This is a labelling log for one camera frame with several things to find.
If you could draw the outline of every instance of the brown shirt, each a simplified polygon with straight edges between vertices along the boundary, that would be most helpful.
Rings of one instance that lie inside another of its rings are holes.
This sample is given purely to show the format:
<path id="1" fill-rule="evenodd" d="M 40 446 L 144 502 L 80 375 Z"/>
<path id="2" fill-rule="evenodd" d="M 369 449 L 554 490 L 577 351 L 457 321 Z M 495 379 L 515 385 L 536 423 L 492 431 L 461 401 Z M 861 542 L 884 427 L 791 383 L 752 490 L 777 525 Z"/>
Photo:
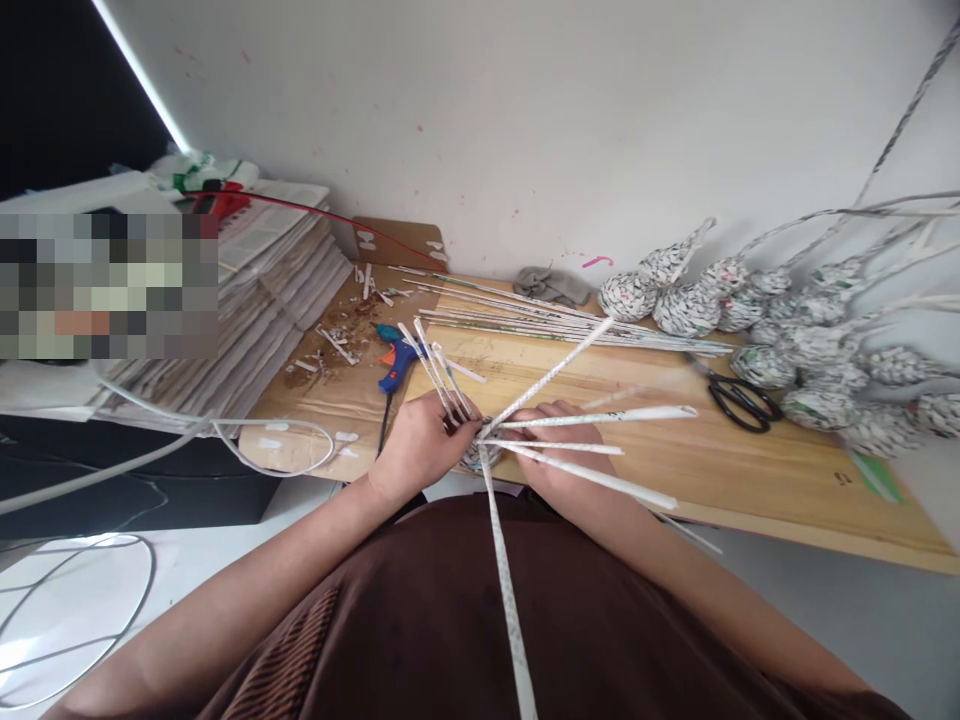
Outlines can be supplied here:
<path id="1" fill-rule="evenodd" d="M 541 506 L 498 496 L 538 716 L 903 719 L 801 690 Z M 516 718 L 487 500 L 449 498 L 359 547 L 201 718 Z"/>

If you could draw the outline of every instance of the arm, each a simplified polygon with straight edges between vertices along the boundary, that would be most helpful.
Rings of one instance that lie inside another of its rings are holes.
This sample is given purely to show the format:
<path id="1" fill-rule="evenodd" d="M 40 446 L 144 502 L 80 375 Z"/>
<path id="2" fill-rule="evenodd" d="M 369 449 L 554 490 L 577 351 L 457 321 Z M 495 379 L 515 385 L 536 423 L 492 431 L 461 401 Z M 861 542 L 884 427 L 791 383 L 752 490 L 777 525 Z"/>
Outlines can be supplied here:
<path id="1" fill-rule="evenodd" d="M 448 436 L 442 418 L 435 392 L 405 403 L 367 475 L 203 583 L 45 717 L 167 717 L 203 705 L 349 553 L 456 464 L 480 423 Z"/>
<path id="2" fill-rule="evenodd" d="M 513 418 L 583 415 L 564 401 L 518 411 Z M 592 425 L 528 428 L 550 442 L 602 443 Z M 569 462 L 616 475 L 605 455 L 548 450 Z M 761 671 L 800 687 L 870 690 L 850 668 L 746 583 L 669 530 L 636 502 L 591 482 L 518 456 L 530 485 L 564 518 L 631 569 L 669 590 Z"/>

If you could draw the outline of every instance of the gray cloth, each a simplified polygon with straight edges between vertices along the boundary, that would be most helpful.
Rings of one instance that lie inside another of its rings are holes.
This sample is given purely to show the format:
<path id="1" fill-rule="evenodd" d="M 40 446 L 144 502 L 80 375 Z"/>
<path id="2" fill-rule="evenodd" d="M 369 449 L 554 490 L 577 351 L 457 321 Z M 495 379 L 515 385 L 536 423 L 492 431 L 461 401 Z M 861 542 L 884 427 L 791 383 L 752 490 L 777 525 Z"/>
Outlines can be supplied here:
<path id="1" fill-rule="evenodd" d="M 590 286 L 583 280 L 563 270 L 525 267 L 513 281 L 513 291 L 518 295 L 558 302 L 569 308 L 583 305 L 590 299 Z"/>

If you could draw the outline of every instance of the white wire hoop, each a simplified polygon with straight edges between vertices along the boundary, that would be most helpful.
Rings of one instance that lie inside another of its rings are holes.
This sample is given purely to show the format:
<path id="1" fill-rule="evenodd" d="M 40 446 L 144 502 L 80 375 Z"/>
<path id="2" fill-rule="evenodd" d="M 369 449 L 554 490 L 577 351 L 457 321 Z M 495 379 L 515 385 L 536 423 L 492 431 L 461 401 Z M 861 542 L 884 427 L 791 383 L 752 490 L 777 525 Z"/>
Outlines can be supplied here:
<path id="1" fill-rule="evenodd" d="M 124 537 L 132 538 L 133 542 L 124 543 L 122 545 L 101 546 L 101 543 L 107 542 L 108 540 L 116 540 L 117 538 L 124 538 Z M 30 702 L 21 703 L 19 705 L 10 705 L 7 702 L 5 702 L 2 696 L 0 696 L 0 712 L 24 710 L 26 708 L 34 707 L 36 705 L 39 705 L 40 703 L 46 702 L 47 700 L 50 700 L 56 697 L 57 695 L 62 693 L 64 690 L 67 690 L 68 688 L 73 686 L 78 680 L 80 680 L 80 678 L 86 675 L 91 670 L 91 668 L 93 668 L 97 663 L 103 660 L 103 658 L 106 657 L 107 654 L 111 650 L 113 650 L 114 647 L 116 647 L 117 643 L 120 642 L 120 640 L 122 640 L 123 637 L 130 631 L 130 628 L 133 627 L 133 623 L 136 622 L 137 617 L 139 617 L 140 612 L 143 610 L 143 606 L 147 601 L 147 597 L 150 595 L 150 590 L 153 587 L 153 581 L 157 574 L 157 555 L 153 549 L 153 545 L 150 543 L 149 540 L 141 537 L 140 535 L 130 535 L 127 533 L 118 534 L 118 535 L 109 535 L 108 537 L 101 538 L 100 540 L 97 540 L 96 542 L 90 545 L 87 545 L 81 548 L 76 548 L 76 549 L 63 548 L 63 549 L 54 549 L 54 550 L 38 550 L 35 554 L 52 555 L 52 554 L 59 554 L 59 553 L 70 553 L 70 555 L 64 560 L 54 565 L 53 568 L 47 571 L 39 580 L 37 580 L 34 583 L 31 583 L 30 585 L 0 589 L 0 593 L 15 592 L 15 591 L 24 590 L 24 589 L 27 590 L 26 594 L 22 598 L 20 598 L 20 600 L 14 606 L 13 610 L 11 610 L 10 613 L 7 615 L 7 617 L 4 618 L 3 622 L 0 623 L 0 639 L 2 639 L 3 633 L 10 627 L 10 623 L 13 621 L 13 618 L 16 617 L 17 613 L 23 608 L 23 606 L 27 603 L 27 601 L 30 599 L 33 593 L 36 592 L 38 588 L 40 588 L 44 583 L 46 583 L 47 580 L 49 580 L 53 575 L 55 575 L 61 568 L 63 568 L 65 565 L 68 565 L 71 560 L 74 560 L 78 555 L 82 555 L 92 550 L 116 550 L 118 548 L 130 547 L 132 545 L 142 545 L 143 548 L 146 550 L 147 558 L 149 560 L 149 568 L 147 572 L 147 581 L 144 584 L 143 592 L 140 595 L 140 599 L 137 601 L 136 606 L 133 608 L 133 611 L 130 613 L 130 617 L 127 618 L 126 623 L 124 623 L 120 631 L 113 633 L 111 635 L 104 635 L 102 637 L 95 638 L 93 640 L 87 640 L 85 642 L 78 643 L 77 645 L 71 645 L 70 647 L 63 648 L 62 650 L 55 650 L 54 652 L 46 653 L 45 655 L 41 655 L 39 657 L 31 658 L 30 660 L 24 660 L 23 662 L 17 663 L 16 665 L 10 665 L 9 667 L 0 668 L 0 675 L 4 675 L 6 673 L 15 672 L 16 670 L 19 670 L 24 667 L 28 667 L 30 665 L 35 665 L 39 662 L 43 662 L 44 660 L 49 660 L 50 658 L 66 655 L 67 653 L 71 653 L 74 650 L 80 650 L 81 648 L 89 647 L 90 645 L 96 645 L 97 643 L 101 643 L 101 642 L 107 643 L 107 646 L 100 652 L 100 654 L 98 654 L 92 661 L 90 661 L 90 663 L 88 663 L 87 666 L 83 668 L 83 670 L 81 670 L 80 673 L 75 678 L 73 678 L 66 685 L 63 685 L 62 687 L 58 688 L 52 693 L 45 695 L 44 697 L 38 700 L 31 700 Z"/>

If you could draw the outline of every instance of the light strip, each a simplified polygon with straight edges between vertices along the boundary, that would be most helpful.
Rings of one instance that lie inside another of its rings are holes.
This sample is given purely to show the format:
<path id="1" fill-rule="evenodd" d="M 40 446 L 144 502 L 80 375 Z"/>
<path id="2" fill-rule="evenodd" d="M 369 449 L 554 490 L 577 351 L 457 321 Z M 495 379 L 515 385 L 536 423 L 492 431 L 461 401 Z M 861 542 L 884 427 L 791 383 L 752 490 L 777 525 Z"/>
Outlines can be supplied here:
<path id="1" fill-rule="evenodd" d="M 174 122 L 173 115 L 170 114 L 167 106 L 163 104 L 163 100 L 160 98 L 160 93 L 158 93 L 157 89 L 153 86 L 153 83 L 147 76 L 146 71 L 144 71 L 143 66 L 137 59 L 136 54 L 133 52 L 133 48 L 130 47 L 130 43 L 128 43 L 127 38 L 124 37 L 123 32 L 120 30 L 120 26 L 117 25 L 117 21 L 110 12 L 110 8 L 107 7 L 106 0 L 92 0 L 92 2 L 93 6 L 97 9 L 97 12 L 100 13 L 100 17 L 103 18 L 103 22 L 107 26 L 107 30 L 110 31 L 110 34 L 116 41 L 117 47 L 120 48 L 120 52 L 122 52 L 123 56 L 127 59 L 127 64 L 130 65 L 130 69 L 133 70 L 133 74 L 137 76 L 137 80 L 140 81 L 141 87 L 143 87 L 144 92 L 147 93 L 147 97 L 150 98 L 150 102 L 153 103 L 153 107 L 156 109 L 157 114 L 160 116 L 160 119 L 166 126 L 167 132 L 170 133 L 170 137 L 173 138 L 173 141 L 177 144 L 177 147 L 180 148 L 180 152 L 188 152 L 190 150 L 190 144 L 187 142 L 186 137 L 184 137 L 184 134 L 181 132 L 177 123 Z"/>

